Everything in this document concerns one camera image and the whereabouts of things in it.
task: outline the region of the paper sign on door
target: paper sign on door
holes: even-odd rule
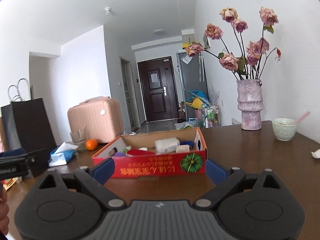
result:
[[[158,74],[157,74],[157,73],[151,74],[151,81],[152,81],[152,83],[157,83],[157,82],[159,82],[159,80],[158,80]]]

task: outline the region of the glass cup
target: glass cup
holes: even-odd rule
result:
[[[76,132],[70,133],[72,141],[75,145],[78,146],[76,149],[77,152],[85,151],[85,142],[86,142],[86,130],[85,128],[79,129]]]

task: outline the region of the bowl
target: bowl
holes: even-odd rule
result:
[[[289,118],[277,118],[272,120],[272,129],[280,141],[290,141],[297,131],[296,120]]]

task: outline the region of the hand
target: hand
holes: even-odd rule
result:
[[[7,235],[9,232],[9,206],[7,204],[7,191],[2,188],[1,193],[1,200],[0,200],[0,230],[4,235]]]

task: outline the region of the gray refrigerator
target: gray refrigerator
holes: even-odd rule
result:
[[[205,71],[204,71],[204,81],[203,81],[202,74],[201,74],[201,81],[200,81],[199,57],[198,56],[193,57],[193,59],[187,64],[183,61],[183,58],[186,55],[187,55],[186,52],[177,53],[179,73],[180,73],[180,79],[181,79],[181,85],[182,85],[183,101],[186,102],[186,100],[192,96],[192,94],[188,92],[190,90],[200,90],[208,98],[208,87],[207,87],[207,79],[205,77]],[[196,117],[196,113],[191,106],[185,105],[185,111],[186,111],[187,121],[189,120],[189,118]]]

